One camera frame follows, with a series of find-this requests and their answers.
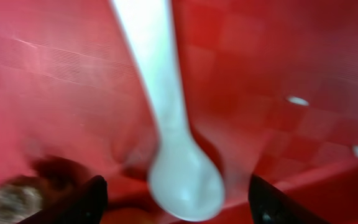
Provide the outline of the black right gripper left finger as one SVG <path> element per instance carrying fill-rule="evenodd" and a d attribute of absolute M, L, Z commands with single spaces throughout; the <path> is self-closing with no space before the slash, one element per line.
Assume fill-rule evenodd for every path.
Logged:
<path fill-rule="evenodd" d="M 96 175 L 48 208 L 18 224 L 99 224 L 108 206 L 105 179 Z"/>

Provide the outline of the orange carrot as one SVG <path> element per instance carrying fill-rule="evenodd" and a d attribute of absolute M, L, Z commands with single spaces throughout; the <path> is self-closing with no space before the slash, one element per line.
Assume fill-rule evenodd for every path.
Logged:
<path fill-rule="evenodd" d="M 100 224 L 157 224 L 162 215 L 135 207 L 112 208 L 103 213 Z"/>

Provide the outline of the white plastic spoon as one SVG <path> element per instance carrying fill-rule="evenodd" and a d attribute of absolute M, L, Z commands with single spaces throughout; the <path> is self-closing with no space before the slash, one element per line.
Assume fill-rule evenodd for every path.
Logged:
<path fill-rule="evenodd" d="M 149 169 L 154 200 L 189 222 L 215 217 L 225 198 L 223 178 L 191 135 L 169 0 L 111 1 L 139 69 L 158 130 Z"/>

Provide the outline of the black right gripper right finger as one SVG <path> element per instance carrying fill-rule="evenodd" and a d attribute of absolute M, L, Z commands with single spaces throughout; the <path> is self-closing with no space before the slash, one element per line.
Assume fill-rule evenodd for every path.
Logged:
<path fill-rule="evenodd" d="M 250 178 L 248 201 L 256 224 L 328 224 L 254 174 Z"/>

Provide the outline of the brown food scrap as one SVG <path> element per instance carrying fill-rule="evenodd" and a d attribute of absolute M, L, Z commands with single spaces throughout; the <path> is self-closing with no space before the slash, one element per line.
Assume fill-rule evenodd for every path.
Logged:
<path fill-rule="evenodd" d="M 0 224 L 19 223 L 43 206 L 38 178 L 20 175 L 0 183 Z"/>

